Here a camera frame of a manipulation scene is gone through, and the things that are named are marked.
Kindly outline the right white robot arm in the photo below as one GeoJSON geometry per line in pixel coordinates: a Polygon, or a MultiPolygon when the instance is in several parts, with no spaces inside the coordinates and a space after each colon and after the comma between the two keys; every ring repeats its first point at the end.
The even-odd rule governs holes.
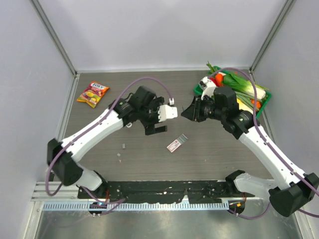
{"type": "Polygon", "coordinates": [[[194,96],[181,116],[195,122],[220,121],[227,132],[257,156],[273,177],[266,180],[237,170],[227,177],[225,191],[229,196],[247,192],[266,199],[284,217],[289,217],[314,198],[319,186],[318,176],[306,174],[285,156],[253,114],[239,108],[235,91],[230,87],[216,88],[213,97],[194,96]]]}

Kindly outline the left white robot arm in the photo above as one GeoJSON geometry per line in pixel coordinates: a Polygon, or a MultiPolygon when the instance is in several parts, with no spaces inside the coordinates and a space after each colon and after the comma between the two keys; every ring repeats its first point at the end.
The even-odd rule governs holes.
{"type": "Polygon", "coordinates": [[[166,132],[165,125],[155,125],[177,116],[173,105],[173,96],[169,97],[168,104],[164,104],[163,97],[157,97],[154,91],[140,86],[126,98],[119,95],[99,117],[72,136],[62,141],[50,140],[47,144],[46,193],[49,196],[57,194],[49,190],[50,173],[54,173],[61,186],[77,185],[91,197],[104,197],[108,190],[107,181],[97,171],[82,166],[80,160],[101,140],[137,120],[144,126],[146,135],[166,132]]]}

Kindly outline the red staple box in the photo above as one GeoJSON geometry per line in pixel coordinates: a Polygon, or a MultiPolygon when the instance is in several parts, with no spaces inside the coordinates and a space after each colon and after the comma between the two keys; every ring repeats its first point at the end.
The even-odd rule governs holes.
{"type": "Polygon", "coordinates": [[[172,143],[170,143],[166,148],[173,153],[176,151],[183,143],[185,143],[188,140],[188,138],[181,134],[177,139],[175,139],[172,143]]]}

